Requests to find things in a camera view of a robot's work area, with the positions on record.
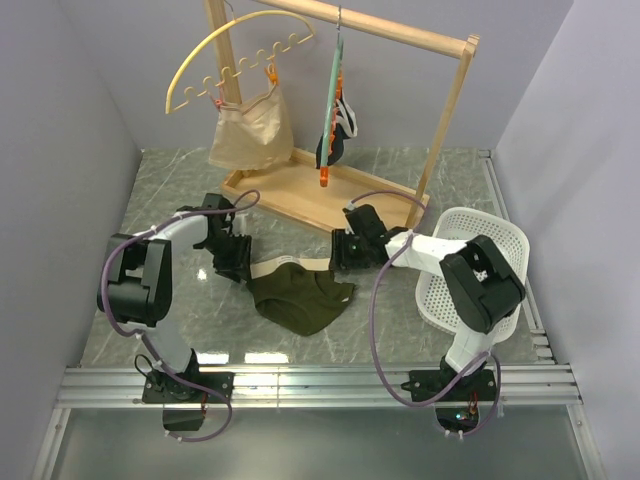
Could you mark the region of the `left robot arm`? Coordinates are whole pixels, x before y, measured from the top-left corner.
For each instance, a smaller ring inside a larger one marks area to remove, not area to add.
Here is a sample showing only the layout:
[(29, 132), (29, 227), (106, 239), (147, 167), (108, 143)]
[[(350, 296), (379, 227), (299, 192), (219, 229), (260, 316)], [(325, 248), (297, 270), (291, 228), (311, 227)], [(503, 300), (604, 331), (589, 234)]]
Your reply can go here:
[(97, 292), (98, 308), (121, 336), (140, 340), (148, 351), (145, 377), (171, 402), (226, 403), (231, 380), (200, 371), (195, 351), (172, 317), (173, 262), (205, 250), (217, 275), (236, 283), (251, 278), (252, 239), (234, 230), (238, 201), (206, 194), (199, 207), (180, 208), (170, 219), (137, 234), (110, 237)]

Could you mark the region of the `olive green underwear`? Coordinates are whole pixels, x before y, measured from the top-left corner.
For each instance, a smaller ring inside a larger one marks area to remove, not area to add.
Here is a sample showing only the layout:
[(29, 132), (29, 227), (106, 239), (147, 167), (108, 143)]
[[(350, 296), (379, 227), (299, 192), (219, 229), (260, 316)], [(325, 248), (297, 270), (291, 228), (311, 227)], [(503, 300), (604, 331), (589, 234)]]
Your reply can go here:
[(330, 260), (283, 255), (254, 263), (247, 288), (257, 312), (302, 337), (333, 323), (354, 299), (356, 285), (338, 282)]

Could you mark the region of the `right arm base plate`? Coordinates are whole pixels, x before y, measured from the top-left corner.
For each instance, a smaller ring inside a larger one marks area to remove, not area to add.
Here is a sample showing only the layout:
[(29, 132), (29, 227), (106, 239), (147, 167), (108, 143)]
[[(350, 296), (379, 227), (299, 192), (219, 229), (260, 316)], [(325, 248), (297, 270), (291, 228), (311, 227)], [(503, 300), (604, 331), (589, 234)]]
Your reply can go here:
[[(409, 392), (413, 402), (426, 401), (441, 392), (456, 376), (456, 372), (435, 370), (411, 370), (409, 380), (401, 389)], [(444, 402), (493, 401), (498, 381), (493, 371), (480, 369), (463, 376), (443, 397)]]

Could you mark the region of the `green wire hanger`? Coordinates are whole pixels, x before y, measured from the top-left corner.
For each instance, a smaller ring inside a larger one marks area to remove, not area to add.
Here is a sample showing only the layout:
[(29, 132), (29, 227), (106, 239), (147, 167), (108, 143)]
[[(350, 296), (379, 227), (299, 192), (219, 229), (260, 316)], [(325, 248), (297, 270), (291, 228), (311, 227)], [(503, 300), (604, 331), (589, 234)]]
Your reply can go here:
[(338, 75), (338, 71), (341, 69), (342, 63), (342, 55), (343, 55), (343, 39), (341, 36), (341, 20), (342, 20), (342, 6), (338, 7), (338, 16), (336, 21), (336, 31), (337, 31), (337, 41), (336, 47), (333, 56), (331, 74), (329, 79), (329, 88), (327, 95), (327, 104), (325, 109), (325, 121), (324, 121), (324, 129), (323, 129), (323, 137), (321, 143), (321, 155), (320, 155), (320, 168), (328, 167), (328, 155), (330, 153), (330, 145), (331, 145), (331, 137), (333, 134), (333, 124), (335, 119), (335, 106), (336, 106), (336, 98), (335, 98), (335, 89), (336, 89), (336, 79)]

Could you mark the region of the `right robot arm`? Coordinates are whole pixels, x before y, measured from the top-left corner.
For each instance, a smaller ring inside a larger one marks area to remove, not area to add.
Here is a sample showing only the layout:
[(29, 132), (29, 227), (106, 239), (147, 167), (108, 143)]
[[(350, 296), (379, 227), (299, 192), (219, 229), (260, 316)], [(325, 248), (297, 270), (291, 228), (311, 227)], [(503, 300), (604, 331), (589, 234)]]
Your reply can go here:
[(370, 204), (345, 208), (343, 212), (347, 226), (331, 232), (332, 270), (379, 266), (375, 288), (390, 267), (432, 274), (444, 281), (460, 320), (435, 382), (420, 383), (427, 398), (409, 401), (393, 389), (380, 365), (375, 340), (377, 292), (373, 291), (369, 301), (369, 340), (382, 384), (394, 399), (411, 407), (465, 398), (478, 384), (480, 373), (492, 357), (498, 323), (513, 314), (525, 298), (520, 278), (486, 235), (449, 240), (407, 227), (389, 229)]

